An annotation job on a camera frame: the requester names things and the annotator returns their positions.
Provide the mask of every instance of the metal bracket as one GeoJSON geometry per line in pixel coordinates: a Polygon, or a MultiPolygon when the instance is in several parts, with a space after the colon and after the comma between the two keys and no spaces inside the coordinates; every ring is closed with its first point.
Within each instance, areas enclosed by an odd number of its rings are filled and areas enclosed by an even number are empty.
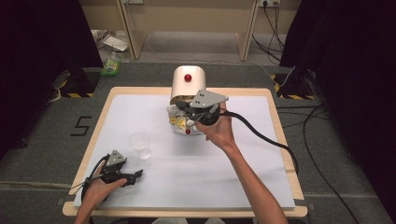
{"type": "Polygon", "coordinates": [[[228,96],[212,91],[199,90],[190,104],[193,108],[208,108],[212,105],[228,101],[228,96]]]}

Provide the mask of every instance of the hazard stripe tape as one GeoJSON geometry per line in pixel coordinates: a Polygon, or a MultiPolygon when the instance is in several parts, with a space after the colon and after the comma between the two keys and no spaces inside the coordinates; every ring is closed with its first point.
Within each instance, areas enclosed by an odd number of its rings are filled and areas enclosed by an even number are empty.
{"type": "Polygon", "coordinates": [[[93,93],[62,93],[62,97],[81,98],[81,97],[93,97],[93,93]]]}
{"type": "Polygon", "coordinates": [[[312,95],[284,95],[279,94],[278,97],[283,99],[292,99],[292,100],[314,100],[314,96],[312,95]]]}

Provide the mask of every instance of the yellow and black tape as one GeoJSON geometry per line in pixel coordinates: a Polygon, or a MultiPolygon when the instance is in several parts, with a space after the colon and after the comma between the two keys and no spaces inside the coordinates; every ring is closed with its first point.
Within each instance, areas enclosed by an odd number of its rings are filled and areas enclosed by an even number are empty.
{"type": "Polygon", "coordinates": [[[72,98],[80,98],[80,97],[93,97],[93,93],[81,93],[81,92],[63,92],[62,97],[72,97],[72,98]]]}

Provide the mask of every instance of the electrical outlet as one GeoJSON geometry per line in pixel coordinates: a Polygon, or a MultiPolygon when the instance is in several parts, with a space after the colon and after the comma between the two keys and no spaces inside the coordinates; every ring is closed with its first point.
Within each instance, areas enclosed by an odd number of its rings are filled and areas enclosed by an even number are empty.
{"type": "Polygon", "coordinates": [[[259,6],[264,7],[264,1],[267,1],[267,7],[276,7],[276,4],[280,5],[280,0],[260,0],[259,6]]]}

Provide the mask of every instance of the hand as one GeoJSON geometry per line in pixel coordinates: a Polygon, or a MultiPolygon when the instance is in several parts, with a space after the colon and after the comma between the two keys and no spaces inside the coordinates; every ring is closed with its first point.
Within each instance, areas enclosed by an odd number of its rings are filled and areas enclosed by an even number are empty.
{"type": "MultiPolygon", "coordinates": [[[[104,163],[99,166],[96,170],[96,175],[100,174],[102,170],[102,166],[104,163]]],[[[121,187],[122,185],[126,184],[127,179],[119,179],[113,183],[107,184],[103,182],[101,178],[96,178],[91,181],[90,186],[88,187],[87,191],[85,192],[84,199],[81,203],[81,207],[78,209],[77,217],[76,217],[76,224],[85,224],[88,223],[91,212],[93,209],[101,203],[108,194],[111,193],[116,188],[121,187]]]]}
{"type": "MultiPolygon", "coordinates": [[[[227,109],[224,102],[220,103],[219,106],[221,110],[227,109]]],[[[225,153],[229,153],[236,148],[231,117],[220,116],[219,120],[211,126],[206,126],[198,121],[195,122],[195,126],[199,131],[206,134],[206,141],[210,140],[225,153]]]]}
{"type": "MultiPolygon", "coordinates": [[[[100,174],[100,171],[102,170],[102,166],[104,164],[105,162],[102,162],[102,164],[96,170],[95,175],[100,174]]],[[[108,196],[108,194],[111,193],[111,191],[121,187],[122,185],[126,184],[126,182],[127,179],[123,178],[113,183],[107,184],[100,177],[98,177],[91,182],[90,186],[85,192],[83,202],[89,201],[91,204],[96,206],[101,203],[108,196]]]]}

